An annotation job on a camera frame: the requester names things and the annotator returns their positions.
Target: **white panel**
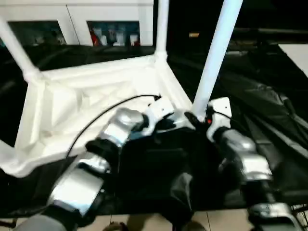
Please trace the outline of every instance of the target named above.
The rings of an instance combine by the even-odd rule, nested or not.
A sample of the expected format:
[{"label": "white panel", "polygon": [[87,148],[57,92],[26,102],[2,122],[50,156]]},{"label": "white panel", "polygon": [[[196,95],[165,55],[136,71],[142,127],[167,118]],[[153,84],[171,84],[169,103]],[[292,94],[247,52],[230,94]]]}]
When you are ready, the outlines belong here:
[{"label": "white panel", "polygon": [[79,44],[66,6],[2,6],[7,21],[58,21],[67,44]]},{"label": "white panel", "polygon": [[139,21],[141,45],[153,44],[152,6],[68,5],[68,9],[81,45],[93,45],[87,21]]},{"label": "white panel", "polygon": [[308,77],[308,44],[279,44],[279,46]]}]

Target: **black cloth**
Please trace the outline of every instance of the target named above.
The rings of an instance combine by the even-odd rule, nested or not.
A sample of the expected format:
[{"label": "black cloth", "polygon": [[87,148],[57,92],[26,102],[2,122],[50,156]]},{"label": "black cloth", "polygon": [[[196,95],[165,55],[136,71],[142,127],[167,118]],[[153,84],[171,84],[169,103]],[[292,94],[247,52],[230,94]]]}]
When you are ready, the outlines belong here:
[{"label": "black cloth", "polygon": [[[26,48],[26,51],[37,67],[50,70],[147,55],[153,53],[154,48],[42,46]],[[0,132],[0,138],[13,146],[27,84],[7,51],[0,52],[0,70],[6,73],[0,80],[0,123],[5,128]],[[205,59],[205,53],[169,54],[168,63],[192,101]],[[227,54],[212,94],[212,99],[230,98],[231,125],[257,143],[258,151],[269,161],[275,186],[282,194],[281,200],[292,205],[308,201],[308,112],[303,102],[307,90],[308,78],[287,55],[276,46],[265,46],[248,54]],[[168,188],[175,180],[182,183],[177,185],[191,187],[188,206],[193,210],[245,207],[234,182],[227,176],[217,175],[220,157],[206,141],[205,134],[196,137],[200,147],[194,147],[193,138],[187,132],[176,137],[158,137],[160,142],[145,141],[135,160],[131,159],[132,154],[128,155],[130,158],[126,157],[127,163],[135,161],[139,164],[124,165],[122,175],[135,177],[121,179],[118,186],[122,189],[121,198],[107,203],[101,208],[101,214],[161,212],[164,203],[178,206],[170,201]],[[23,179],[2,172],[0,217],[22,217],[40,210],[61,164],[59,161],[40,166]],[[153,173],[158,171],[155,166],[159,166],[159,174]],[[192,183],[184,173],[193,176]]]}]

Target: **black surface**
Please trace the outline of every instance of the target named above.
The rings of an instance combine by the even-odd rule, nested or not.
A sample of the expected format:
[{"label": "black surface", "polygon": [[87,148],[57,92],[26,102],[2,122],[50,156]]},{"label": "black surface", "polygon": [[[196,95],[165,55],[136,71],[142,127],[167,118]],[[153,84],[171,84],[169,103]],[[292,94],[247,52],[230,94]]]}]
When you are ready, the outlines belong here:
[{"label": "black surface", "polygon": [[[127,48],[77,46],[27,49],[32,61],[41,70],[140,56],[153,51],[153,48],[147,47],[129,51]],[[26,83],[10,55],[3,50],[0,52],[1,72],[7,73],[1,79],[3,119],[0,123],[2,128],[11,130],[7,132],[7,129],[3,129],[0,139],[13,145]],[[168,63],[191,100],[194,99],[205,59],[204,53],[169,55]],[[212,98],[230,98],[232,118],[237,121],[232,121],[232,126],[255,140],[258,151],[268,159],[273,170],[275,187],[282,194],[281,200],[290,204],[305,204],[308,201],[308,161],[305,156],[308,129],[294,123],[293,119],[296,112],[297,116],[308,120],[306,105],[302,101],[307,95],[307,89],[308,78],[278,47],[262,46],[248,54],[227,54],[212,95]],[[284,100],[285,97],[290,99],[289,103]],[[280,137],[277,132],[282,132],[289,140]],[[138,164],[132,165],[139,173],[136,176],[143,176],[145,173],[142,170],[148,170],[146,173],[152,174],[149,167],[155,172],[155,166],[158,166],[156,181],[150,183],[147,182],[148,178],[143,181],[125,178],[121,181],[121,186],[127,186],[122,187],[122,199],[109,202],[102,207],[101,214],[162,212],[161,206],[164,203],[173,203],[163,182],[173,179],[176,172],[185,172],[183,169],[190,169],[194,177],[191,195],[194,210],[244,207],[243,198],[232,179],[215,175],[219,155],[215,148],[206,142],[205,135],[198,138],[198,143],[205,145],[199,153],[191,151],[194,144],[190,141],[191,136],[184,137],[187,143],[183,137],[181,142],[170,142],[168,138],[163,145],[164,151],[154,149],[154,153],[159,150],[161,157],[167,153],[169,159],[151,159],[155,156],[151,152],[146,156],[141,155],[143,159],[136,155],[135,163]],[[38,167],[24,179],[1,173],[0,196],[5,200],[1,200],[0,216],[22,217],[44,206],[60,165],[61,161]],[[130,173],[128,176],[136,173],[131,168],[127,168],[126,172]]]}]

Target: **tile floor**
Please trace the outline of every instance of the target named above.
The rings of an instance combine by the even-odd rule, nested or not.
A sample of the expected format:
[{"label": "tile floor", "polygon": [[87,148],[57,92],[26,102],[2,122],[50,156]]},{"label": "tile floor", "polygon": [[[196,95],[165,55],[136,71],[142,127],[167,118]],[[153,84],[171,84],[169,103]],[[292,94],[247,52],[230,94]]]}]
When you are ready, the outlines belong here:
[{"label": "tile floor", "polygon": [[[18,219],[17,225],[24,220]],[[246,220],[244,209],[196,212],[192,220],[202,224],[207,231],[249,231],[252,228]],[[124,222],[129,231],[172,231],[172,225],[159,214],[113,215],[111,221]],[[92,225],[79,231],[102,231],[109,223],[110,216],[99,216]],[[9,230],[0,227],[0,231]]]}]

